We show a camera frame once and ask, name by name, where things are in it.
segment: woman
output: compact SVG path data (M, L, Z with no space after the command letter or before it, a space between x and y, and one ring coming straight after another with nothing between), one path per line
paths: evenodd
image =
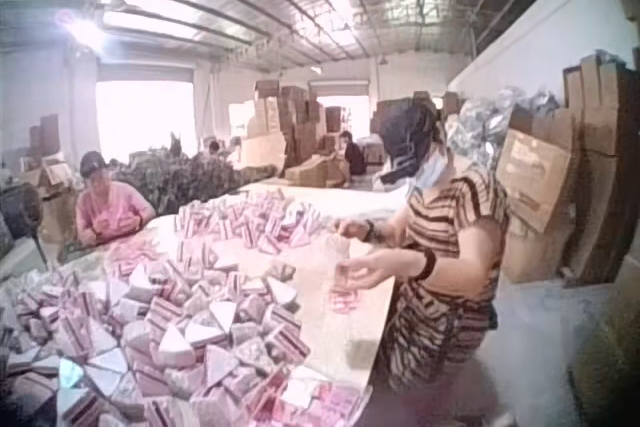
M153 207L128 184L112 181L102 155L87 152L80 161L87 189L76 204L78 240L85 246L133 234L156 216Z
M391 160L381 180L413 177L407 205L385 222L339 223L338 233L383 248L338 265L335 288L396 278L374 376L428 409L429 386L452 378L497 325L506 195L491 172L447 149L430 99L388 119L381 137Z

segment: table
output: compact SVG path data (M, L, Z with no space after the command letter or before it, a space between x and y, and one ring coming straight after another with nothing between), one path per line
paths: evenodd
M278 187L251 184L243 190L274 190L281 188L286 196L309 202L323 215L334 217L363 216L367 212L390 215L403 199L389 194L356 192L340 189L314 189L304 187ZM138 235L151 235L158 241L158 250L174 257L178 238L173 231L173 216L154 219ZM369 379L378 344L382 336L389 309L393 281L362 292L359 307L347 315L333 313L328 306L329 288L333 281L335 261L324 252L326 233L315 237L311 245L283 251L279 258L297 268L292 284L298 290L300 310L296 316L302 322L302 340L311 348L306 365L332 380L364 387ZM241 272L259 276L270 266L273 258L258 250L247 250L240 239L216 243L216 250L232 253L240 261ZM363 255L370 246L352 241L351 256ZM83 278L104 275L104 251L70 262L64 271L78 270Z

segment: pink shirt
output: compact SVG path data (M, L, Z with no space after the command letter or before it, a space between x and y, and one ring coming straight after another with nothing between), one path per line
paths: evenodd
M76 222L78 232L95 225L99 220L105 219L109 223L107 232L115 232L118 221L139 215L148 219L155 215L155 211L140 192L129 184L112 181L109 187L109 202L107 205L99 205L90 191L84 191L76 204Z

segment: warehouse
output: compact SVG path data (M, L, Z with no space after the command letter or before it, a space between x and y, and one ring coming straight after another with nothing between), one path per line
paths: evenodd
M638 0L0 9L15 422L640 423Z

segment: black wristband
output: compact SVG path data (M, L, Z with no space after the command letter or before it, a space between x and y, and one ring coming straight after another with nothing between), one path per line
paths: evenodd
M422 271L420 271L418 275L416 275L415 277L412 277L412 280L418 280L418 281L426 280L433 272L433 269L436 266L436 254L433 253L433 250L426 249L424 252L424 257L426 260L424 264L424 268L422 269Z
M373 231L375 230L376 226L373 225L373 222L371 222L369 219L366 219L365 222L369 226L369 230L367 230L367 233L364 234L364 237L362 238L362 241L363 242L370 242L371 241L371 236L373 235Z

